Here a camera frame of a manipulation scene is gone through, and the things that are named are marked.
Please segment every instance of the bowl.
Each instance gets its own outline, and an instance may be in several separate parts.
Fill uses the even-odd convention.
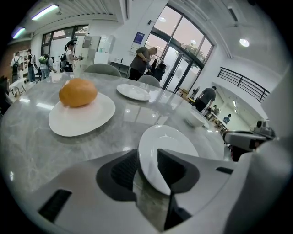
[[[185,119],[191,126],[195,128],[199,128],[206,123],[203,116],[194,110],[188,110],[186,112]]]

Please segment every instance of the gray marble tabletop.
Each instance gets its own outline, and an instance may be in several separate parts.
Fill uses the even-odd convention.
[[[110,75],[84,73],[80,77],[94,82],[98,91],[115,103],[113,117],[103,126],[70,138],[59,136],[50,129],[48,116],[59,101],[58,92],[67,80],[74,78],[73,74],[66,73],[54,74],[36,84],[9,108],[1,120],[2,173],[13,192],[23,199],[78,162],[136,149],[142,134],[156,124],[168,125],[182,132],[193,143],[200,157],[223,159],[224,143],[221,135],[211,124],[210,129],[188,125],[184,113],[192,106],[178,95]],[[116,90],[120,84],[144,88],[150,93],[151,99],[135,101],[124,97]],[[136,175],[134,191],[141,193],[146,186],[145,178]],[[142,207],[146,216],[157,212],[157,202],[163,203],[167,209],[168,199],[151,188],[140,196],[138,205],[148,197],[153,197],[155,202],[151,211],[147,211],[149,206],[145,210]],[[156,222],[160,220],[163,218],[153,221],[158,229],[162,223]]]

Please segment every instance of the white plate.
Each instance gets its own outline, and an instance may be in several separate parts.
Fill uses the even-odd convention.
[[[59,101],[49,114],[49,126],[58,135],[79,136],[102,126],[114,113],[112,99],[98,93],[95,100],[82,107],[64,107]]]
[[[147,91],[134,85],[118,85],[117,90],[120,94],[139,101],[147,101],[151,98]]]
[[[170,149],[197,157],[198,153],[190,140],[175,128],[155,125],[144,132],[138,146],[142,172],[155,189],[170,195],[171,190],[157,167],[157,149]]]

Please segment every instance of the railing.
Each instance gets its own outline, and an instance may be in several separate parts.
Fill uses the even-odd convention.
[[[266,90],[264,87],[260,86],[253,80],[227,68],[221,67],[218,77],[226,81],[229,81],[232,84],[243,89],[244,91],[248,92],[259,102],[265,100],[268,94],[270,94],[268,90]]]

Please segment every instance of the gray chair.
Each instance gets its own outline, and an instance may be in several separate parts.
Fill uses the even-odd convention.
[[[105,74],[105,75],[113,75],[121,77],[120,72],[117,68],[109,65],[109,64],[93,64],[89,67],[87,67],[84,72],[89,73],[99,73],[99,74]]]
[[[141,83],[155,86],[157,88],[161,88],[160,82],[155,77],[153,77],[151,75],[143,75],[141,78],[138,79],[138,81]]]

